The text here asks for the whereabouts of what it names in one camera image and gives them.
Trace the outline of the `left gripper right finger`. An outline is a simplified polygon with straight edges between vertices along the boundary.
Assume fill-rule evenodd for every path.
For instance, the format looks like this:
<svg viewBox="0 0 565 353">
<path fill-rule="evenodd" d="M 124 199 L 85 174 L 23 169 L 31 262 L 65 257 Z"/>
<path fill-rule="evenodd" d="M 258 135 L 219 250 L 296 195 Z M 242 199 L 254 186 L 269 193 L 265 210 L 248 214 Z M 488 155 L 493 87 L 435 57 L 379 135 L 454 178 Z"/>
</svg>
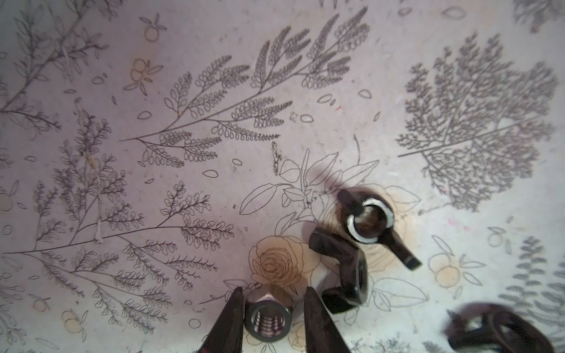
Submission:
<svg viewBox="0 0 565 353">
<path fill-rule="evenodd" d="M 314 288 L 304 295 L 305 342 L 307 353 L 351 353 Z"/>
</svg>

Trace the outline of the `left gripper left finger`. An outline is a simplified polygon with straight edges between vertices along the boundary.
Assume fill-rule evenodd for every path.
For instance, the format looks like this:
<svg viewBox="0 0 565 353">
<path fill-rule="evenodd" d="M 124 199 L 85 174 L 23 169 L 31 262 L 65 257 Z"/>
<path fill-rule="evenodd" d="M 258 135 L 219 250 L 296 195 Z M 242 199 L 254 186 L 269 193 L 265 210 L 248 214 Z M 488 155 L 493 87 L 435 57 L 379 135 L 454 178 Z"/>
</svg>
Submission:
<svg viewBox="0 0 565 353">
<path fill-rule="evenodd" d="M 245 298 L 236 288 L 201 345 L 198 353 L 242 353 Z"/>
</svg>

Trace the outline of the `silver nut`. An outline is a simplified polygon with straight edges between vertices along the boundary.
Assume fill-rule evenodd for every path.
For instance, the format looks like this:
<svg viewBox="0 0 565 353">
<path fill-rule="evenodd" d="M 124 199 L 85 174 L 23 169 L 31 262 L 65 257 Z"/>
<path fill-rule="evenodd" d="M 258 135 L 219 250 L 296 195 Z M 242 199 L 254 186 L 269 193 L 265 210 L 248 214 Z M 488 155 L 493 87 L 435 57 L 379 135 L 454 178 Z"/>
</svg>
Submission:
<svg viewBox="0 0 565 353">
<path fill-rule="evenodd" d="M 266 343 L 285 338 L 293 321 L 294 301 L 280 286 L 262 285 L 246 298 L 244 324 L 248 333 Z"/>
</svg>

